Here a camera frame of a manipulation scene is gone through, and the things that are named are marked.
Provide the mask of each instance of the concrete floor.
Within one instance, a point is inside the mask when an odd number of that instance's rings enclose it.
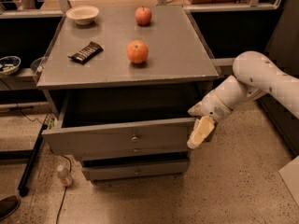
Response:
[[[23,112],[43,121],[47,104]],[[27,149],[41,124],[19,111],[0,113],[0,149]],[[191,155],[184,175],[86,181],[72,157],[74,185],[64,198],[62,224],[299,223],[299,208],[278,170],[294,157],[257,103],[246,103],[217,127],[212,142]],[[4,224],[55,223],[64,195],[59,164],[48,144],[39,152],[19,209]],[[0,199],[19,194],[24,163],[0,164]]]

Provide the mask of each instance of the plastic bottle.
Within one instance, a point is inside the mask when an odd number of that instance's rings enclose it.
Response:
[[[73,183],[72,175],[68,169],[64,168],[63,165],[59,165],[57,167],[57,176],[62,181],[62,184],[65,187],[69,187],[72,185],[72,183]]]

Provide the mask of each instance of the drawer knob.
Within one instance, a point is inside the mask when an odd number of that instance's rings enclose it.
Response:
[[[133,134],[133,137],[131,138],[131,141],[133,143],[137,143],[139,141],[139,138],[135,134]]]

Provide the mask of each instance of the red apple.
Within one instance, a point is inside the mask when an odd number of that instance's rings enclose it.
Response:
[[[151,11],[147,7],[139,7],[135,11],[135,19],[139,25],[148,25],[151,20]]]
[[[148,59],[149,49],[141,40],[134,40],[127,46],[127,56],[132,63],[143,63]]]

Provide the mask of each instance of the shoe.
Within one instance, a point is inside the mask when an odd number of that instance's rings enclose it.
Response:
[[[20,206],[20,198],[13,195],[0,200],[0,221],[10,216]]]

